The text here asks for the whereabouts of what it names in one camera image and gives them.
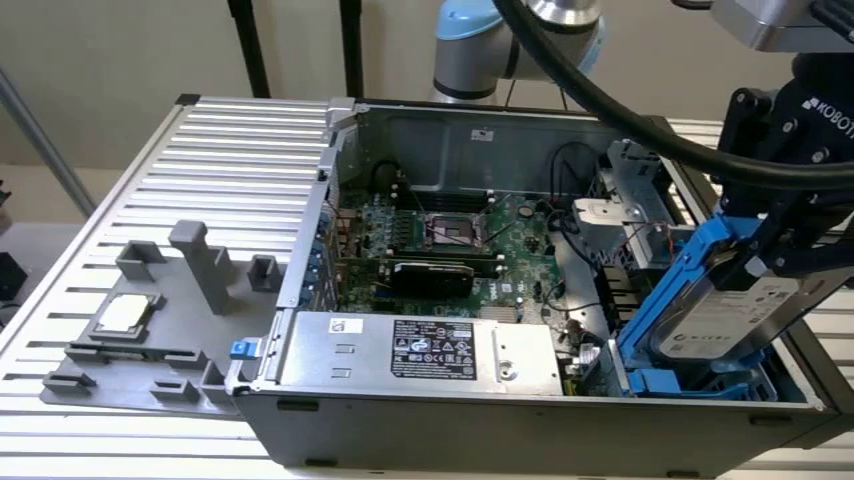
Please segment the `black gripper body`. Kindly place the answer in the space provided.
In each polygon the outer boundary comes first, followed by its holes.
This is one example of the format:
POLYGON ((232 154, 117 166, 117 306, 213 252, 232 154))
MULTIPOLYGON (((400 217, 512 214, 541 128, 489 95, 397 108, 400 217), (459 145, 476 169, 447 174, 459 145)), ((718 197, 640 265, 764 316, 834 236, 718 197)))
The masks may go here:
POLYGON ((771 110, 768 159, 784 165, 852 160, 852 55, 804 53, 771 110))

